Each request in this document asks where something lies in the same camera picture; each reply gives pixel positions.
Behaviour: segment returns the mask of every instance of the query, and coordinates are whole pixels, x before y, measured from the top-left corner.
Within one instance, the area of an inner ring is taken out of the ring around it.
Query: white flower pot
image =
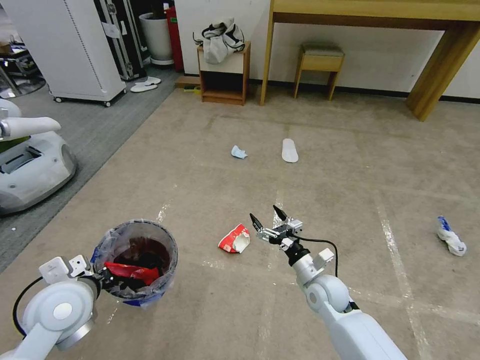
[[[171,65],[174,60],[167,19],[152,19],[152,16],[152,12],[147,12],[138,17],[151,62],[156,65]]]

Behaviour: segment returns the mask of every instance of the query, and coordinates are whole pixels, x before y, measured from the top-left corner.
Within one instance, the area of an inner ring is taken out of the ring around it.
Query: gray carpet
[[[161,78],[157,89],[128,92],[114,100],[110,108],[85,101],[56,103],[47,86],[12,100],[25,117],[47,116],[61,124],[58,133],[77,157],[78,170],[67,185],[41,203],[0,218],[0,272],[173,91],[178,74],[172,69],[150,67],[147,72]]]

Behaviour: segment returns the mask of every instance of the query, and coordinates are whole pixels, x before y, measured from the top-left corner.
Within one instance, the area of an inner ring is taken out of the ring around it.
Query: cushion on stool
[[[344,52],[331,43],[306,42],[301,45],[305,55],[342,57]]]

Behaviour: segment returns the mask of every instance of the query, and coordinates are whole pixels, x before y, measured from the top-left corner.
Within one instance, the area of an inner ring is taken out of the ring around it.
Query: black baseboard
[[[198,77],[198,74],[185,74],[185,76]],[[250,79],[250,84],[261,85],[262,80],[259,79]],[[269,80],[269,86],[277,86],[283,88],[293,87],[292,82],[288,81],[275,81]],[[302,89],[309,91],[324,91],[327,86],[320,84],[311,84],[311,83],[302,83],[300,84]],[[365,94],[365,95],[378,95],[378,96],[387,96],[392,98],[407,98],[409,93],[406,91],[391,91],[391,90],[377,90],[377,89],[367,89],[362,87],[348,87],[348,86],[336,86],[336,92],[340,93],[349,93],[349,94]],[[461,97],[461,96],[447,96],[443,95],[440,97],[440,101],[449,101],[455,103],[468,103],[468,104],[480,104],[480,98],[475,97]]]

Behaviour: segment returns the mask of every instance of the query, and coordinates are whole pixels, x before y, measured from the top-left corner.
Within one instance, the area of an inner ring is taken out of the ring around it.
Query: black cable
[[[19,323],[19,319],[17,318],[17,310],[19,308],[19,303],[20,303],[20,300],[23,298],[23,296],[25,295],[25,293],[30,290],[30,288],[35,285],[36,283],[38,283],[40,280],[42,280],[43,277],[39,277],[38,279],[35,279],[34,281],[32,281],[26,288],[24,288],[22,290],[22,292],[20,293],[20,295],[18,295],[18,297],[16,298],[15,300],[15,304],[13,305],[13,311],[11,313],[12,317],[13,317],[13,324],[15,325],[16,329],[18,330],[18,332],[20,334],[22,334],[23,336],[27,336],[27,334],[25,333],[25,331],[22,329],[22,327],[20,326],[20,323]]]
[[[333,242],[329,240],[321,240],[321,239],[309,239],[306,237],[301,237],[298,235],[293,235],[295,238],[307,242],[312,242],[312,243],[325,243],[333,246],[333,249],[335,250],[335,277],[339,277],[339,250],[337,249],[337,245],[335,245]]]

